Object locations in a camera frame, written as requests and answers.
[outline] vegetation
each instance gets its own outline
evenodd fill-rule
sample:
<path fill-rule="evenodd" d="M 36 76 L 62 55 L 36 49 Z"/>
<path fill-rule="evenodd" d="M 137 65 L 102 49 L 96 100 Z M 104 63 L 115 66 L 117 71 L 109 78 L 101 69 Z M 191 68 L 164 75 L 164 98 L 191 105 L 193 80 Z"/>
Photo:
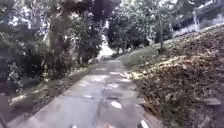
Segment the vegetation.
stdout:
<path fill-rule="evenodd" d="M 37 85 L 86 67 L 97 58 L 103 37 L 118 55 L 155 42 L 120 59 L 167 126 L 197 126 L 204 110 L 198 101 L 215 93 L 210 85 L 221 64 L 223 27 L 164 41 L 192 24 L 196 9 L 208 1 L 2 0 L 0 93 L 52 99 L 71 84 L 55 85 L 53 94 L 53 85 Z"/>
<path fill-rule="evenodd" d="M 140 96 L 152 105 L 152 114 L 172 128 L 216 128 L 221 109 L 205 102 L 223 95 L 223 28 L 217 26 L 165 43 L 158 55 L 153 45 L 119 57 L 129 67 L 129 77 Z"/>

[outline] white wall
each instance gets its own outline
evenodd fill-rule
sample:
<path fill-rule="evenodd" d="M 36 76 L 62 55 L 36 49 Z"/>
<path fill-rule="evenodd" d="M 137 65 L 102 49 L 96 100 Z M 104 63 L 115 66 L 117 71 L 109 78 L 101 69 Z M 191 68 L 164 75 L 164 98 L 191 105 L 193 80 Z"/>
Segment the white wall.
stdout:
<path fill-rule="evenodd" d="M 218 14 L 218 16 L 213 19 L 213 20 L 203 20 L 200 24 L 199 24 L 199 28 L 200 29 L 203 29 L 205 27 L 202 27 L 205 23 L 210 23 L 210 25 L 216 25 L 216 24 L 220 24 L 220 23 L 224 23 L 224 16 L 223 14 Z M 190 32 L 193 32 L 195 31 L 195 25 L 194 24 L 191 24 L 189 25 L 188 27 L 185 27 L 185 28 L 182 28 L 178 31 L 175 31 L 174 32 L 174 37 L 176 36 L 179 36 L 179 35 L 183 35 L 185 33 L 190 33 Z"/>

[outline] paved walkway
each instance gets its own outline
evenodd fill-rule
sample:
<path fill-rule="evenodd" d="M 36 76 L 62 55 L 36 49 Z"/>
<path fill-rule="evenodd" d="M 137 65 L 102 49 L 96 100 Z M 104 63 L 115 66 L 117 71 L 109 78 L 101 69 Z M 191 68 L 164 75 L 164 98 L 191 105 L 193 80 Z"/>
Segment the paved walkway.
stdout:
<path fill-rule="evenodd" d="M 121 62 L 97 65 L 89 75 L 17 128 L 157 128 L 139 107 L 135 85 Z"/>

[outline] leaf litter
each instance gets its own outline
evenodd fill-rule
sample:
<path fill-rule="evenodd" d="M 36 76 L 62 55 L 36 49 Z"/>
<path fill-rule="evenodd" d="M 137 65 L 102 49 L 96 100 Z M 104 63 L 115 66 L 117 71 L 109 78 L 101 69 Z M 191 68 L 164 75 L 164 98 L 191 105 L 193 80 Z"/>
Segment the leaf litter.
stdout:
<path fill-rule="evenodd" d="M 224 76 L 220 72 L 224 69 L 224 25 L 168 42 L 162 56 L 149 52 L 145 62 L 135 60 L 131 65 L 123 61 L 131 69 L 129 75 L 140 96 L 158 111 L 166 127 L 216 128 L 223 124 L 215 120 L 213 106 L 222 104 L 216 96 L 224 91 L 220 86 L 224 83 L 220 81 Z"/>

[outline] foliage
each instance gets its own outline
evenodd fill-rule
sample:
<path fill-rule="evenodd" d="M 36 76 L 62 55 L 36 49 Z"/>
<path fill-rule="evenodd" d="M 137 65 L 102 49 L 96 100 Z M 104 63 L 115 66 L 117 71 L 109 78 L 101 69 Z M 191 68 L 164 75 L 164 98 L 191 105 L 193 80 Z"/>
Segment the foliage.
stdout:
<path fill-rule="evenodd" d="M 16 84 L 25 77 L 55 79 L 71 68 L 88 64 L 98 55 L 102 26 L 118 3 L 110 0 L 1 1 L 0 56 L 8 67 L 18 68 L 3 72 L 17 72 L 19 76 L 5 77 Z"/>

